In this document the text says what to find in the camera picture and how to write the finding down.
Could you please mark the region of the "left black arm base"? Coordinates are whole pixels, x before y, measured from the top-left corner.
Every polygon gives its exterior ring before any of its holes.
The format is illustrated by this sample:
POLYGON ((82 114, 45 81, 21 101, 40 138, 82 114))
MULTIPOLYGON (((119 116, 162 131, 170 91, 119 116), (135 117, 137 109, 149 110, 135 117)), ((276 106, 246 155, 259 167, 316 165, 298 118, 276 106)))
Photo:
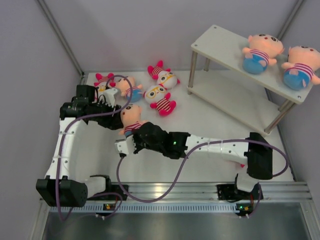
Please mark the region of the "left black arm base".
POLYGON ((121 195, 122 200, 126 201, 128 196, 124 193, 124 191, 117 184, 112 184, 107 187, 107 189, 103 192, 97 193, 95 196, 89 198, 90 201, 119 201, 120 197, 114 194, 105 195, 105 193, 117 193, 121 195))

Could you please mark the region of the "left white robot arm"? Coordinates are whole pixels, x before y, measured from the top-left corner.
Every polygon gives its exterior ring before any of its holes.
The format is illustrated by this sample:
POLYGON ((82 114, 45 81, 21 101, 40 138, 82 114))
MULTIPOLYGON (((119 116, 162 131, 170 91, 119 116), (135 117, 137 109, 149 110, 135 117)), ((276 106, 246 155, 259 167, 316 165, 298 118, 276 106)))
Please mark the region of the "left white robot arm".
POLYGON ((76 179, 80 141, 90 121, 99 126, 119 130, 123 128, 120 105, 115 103, 116 88, 98 93, 91 85, 77 85, 76 95, 59 110, 59 134, 55 152, 43 179, 36 182, 36 190, 50 207, 83 207, 96 194, 109 199, 113 187, 108 175, 90 175, 76 179))

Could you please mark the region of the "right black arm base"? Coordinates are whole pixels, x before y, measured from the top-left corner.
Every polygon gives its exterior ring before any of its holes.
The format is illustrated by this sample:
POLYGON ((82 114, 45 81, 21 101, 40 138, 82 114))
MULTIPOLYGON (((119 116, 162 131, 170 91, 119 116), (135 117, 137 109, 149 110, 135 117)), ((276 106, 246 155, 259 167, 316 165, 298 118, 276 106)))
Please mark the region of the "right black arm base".
POLYGON ((216 186, 218 199, 227 202, 237 202, 242 200, 258 200, 260 196, 260 189, 256 184, 251 192, 246 192, 237 189, 235 184, 218 184, 216 186))

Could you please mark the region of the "white doll glasses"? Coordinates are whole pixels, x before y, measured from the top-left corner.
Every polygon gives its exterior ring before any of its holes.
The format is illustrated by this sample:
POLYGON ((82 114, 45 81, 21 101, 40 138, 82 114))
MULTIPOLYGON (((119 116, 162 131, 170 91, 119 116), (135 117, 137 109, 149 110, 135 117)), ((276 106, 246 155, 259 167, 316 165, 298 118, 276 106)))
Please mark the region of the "white doll glasses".
POLYGON ((144 91, 143 98, 161 117, 170 115, 177 106, 176 101, 171 100, 171 93, 162 84, 150 86, 144 91))

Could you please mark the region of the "orange doll table back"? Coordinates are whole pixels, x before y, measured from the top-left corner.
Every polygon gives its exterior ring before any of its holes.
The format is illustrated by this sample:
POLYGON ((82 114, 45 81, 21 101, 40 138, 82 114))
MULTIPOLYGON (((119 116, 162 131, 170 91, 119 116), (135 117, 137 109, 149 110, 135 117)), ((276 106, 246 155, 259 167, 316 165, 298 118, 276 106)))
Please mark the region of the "orange doll table back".
POLYGON ((143 97, 143 85, 136 85, 136 80, 133 76, 127 76, 125 78, 120 78, 115 82, 114 87, 119 89, 120 94, 126 100, 130 99, 131 103, 138 102, 143 97))

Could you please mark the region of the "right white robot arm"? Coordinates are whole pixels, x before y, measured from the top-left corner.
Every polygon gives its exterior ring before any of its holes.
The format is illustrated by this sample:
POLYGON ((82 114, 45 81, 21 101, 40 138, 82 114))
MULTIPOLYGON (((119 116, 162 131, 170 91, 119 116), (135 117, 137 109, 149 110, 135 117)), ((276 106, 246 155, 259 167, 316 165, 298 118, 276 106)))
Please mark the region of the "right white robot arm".
POLYGON ((133 131, 133 142, 135 154, 147 149, 173 160, 208 154, 211 159, 218 158, 242 165, 243 170, 236 175, 233 186, 235 196, 240 199, 250 195, 259 180, 273 178, 273 149, 257 132, 250 132, 247 138, 223 140, 188 132, 167 132, 147 122, 133 131))

